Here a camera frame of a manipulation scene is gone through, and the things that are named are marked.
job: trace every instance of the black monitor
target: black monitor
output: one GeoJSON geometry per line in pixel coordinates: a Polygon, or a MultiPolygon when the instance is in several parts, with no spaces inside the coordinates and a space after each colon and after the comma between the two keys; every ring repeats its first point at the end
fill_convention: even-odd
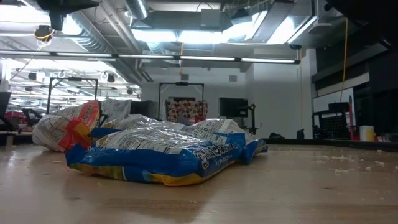
{"type": "Polygon", "coordinates": [[[248,99],[220,97],[220,116],[247,118],[248,108],[248,99]]]}

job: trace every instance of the crumpled plastic bag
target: crumpled plastic bag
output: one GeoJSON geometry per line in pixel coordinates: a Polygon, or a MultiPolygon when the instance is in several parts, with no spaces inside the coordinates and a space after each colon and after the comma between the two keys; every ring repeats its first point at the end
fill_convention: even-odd
{"type": "Polygon", "coordinates": [[[231,119],[207,119],[192,126],[186,126],[170,121],[156,121],[140,114],[132,114],[126,119],[114,120],[106,123],[103,125],[103,127],[105,128],[95,128],[91,132],[91,135],[94,138],[99,139],[107,134],[111,134],[120,130],[153,127],[182,130],[196,135],[198,138],[204,139],[207,139],[208,136],[198,136],[198,133],[205,132],[224,136],[231,133],[241,133],[245,136],[245,145],[243,147],[242,154],[239,157],[239,162],[243,164],[250,164],[254,155],[268,151],[268,147],[264,140],[241,129],[238,124],[231,119]]]}
{"type": "Polygon", "coordinates": [[[33,129],[33,142],[58,152],[65,152],[78,143],[89,147],[90,132],[99,116],[96,100],[48,114],[33,129]]]}
{"type": "Polygon", "coordinates": [[[235,162],[244,134],[226,136],[147,126],[106,135],[90,148],[77,144],[65,153],[70,168],[117,180],[168,186],[203,182],[235,162]]]}

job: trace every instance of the wooden table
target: wooden table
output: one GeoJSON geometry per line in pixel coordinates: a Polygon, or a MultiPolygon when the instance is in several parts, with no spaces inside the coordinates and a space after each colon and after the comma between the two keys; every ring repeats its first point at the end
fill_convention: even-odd
{"type": "Polygon", "coordinates": [[[271,146],[200,185],[90,177],[38,146],[0,150],[1,223],[398,223],[398,154],[271,146]]]}

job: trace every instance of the metal frame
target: metal frame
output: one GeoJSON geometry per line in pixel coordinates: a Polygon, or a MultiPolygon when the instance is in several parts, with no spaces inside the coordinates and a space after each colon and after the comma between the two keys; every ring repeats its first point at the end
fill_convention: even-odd
{"type": "Polygon", "coordinates": [[[83,80],[87,80],[87,81],[93,80],[93,81],[95,81],[94,100],[97,99],[97,91],[98,91],[98,79],[97,78],[80,78],[80,77],[58,78],[58,77],[50,77],[49,97],[47,98],[47,111],[46,111],[46,114],[50,113],[51,91],[52,91],[53,88],[55,88],[63,80],[68,80],[68,81],[71,81],[71,82],[80,82],[80,81],[83,81],[83,80]],[[57,82],[53,86],[52,82],[54,80],[59,80],[59,82],[57,82]]]}
{"type": "Polygon", "coordinates": [[[161,82],[159,83],[159,97],[157,100],[157,119],[160,121],[160,96],[162,94],[161,89],[162,85],[175,85],[175,86],[189,86],[189,85],[200,85],[202,87],[201,91],[201,101],[204,102],[205,100],[205,84],[204,83],[185,83],[185,82],[161,82]]]}

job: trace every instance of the white wall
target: white wall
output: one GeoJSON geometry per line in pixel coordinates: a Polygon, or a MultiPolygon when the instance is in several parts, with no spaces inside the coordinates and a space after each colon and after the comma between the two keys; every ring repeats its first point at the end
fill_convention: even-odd
{"type": "Polygon", "coordinates": [[[254,64],[246,72],[246,96],[256,105],[257,135],[277,132],[295,139],[299,129],[312,139],[312,97],[315,51],[308,50],[300,65],[254,64]]]}
{"type": "MultiPolygon", "coordinates": [[[[168,68],[161,70],[157,68],[147,69],[149,75],[154,79],[154,83],[144,83],[142,85],[141,100],[152,100],[158,102],[159,97],[159,82],[179,82],[180,72],[179,68],[168,68]]],[[[190,75],[188,82],[190,83],[204,83],[205,95],[204,98],[208,102],[207,118],[219,117],[219,97],[229,98],[245,98],[244,89],[244,73],[235,68],[212,68],[210,71],[207,68],[184,68],[184,73],[190,75]],[[237,82],[229,82],[229,75],[237,75],[237,82]]],[[[175,86],[169,85],[161,94],[160,102],[163,103],[168,97],[195,97],[196,100],[201,100],[201,86],[197,86],[198,90],[193,86],[175,86]]],[[[161,107],[161,114],[164,113],[164,106],[161,107]]]]}

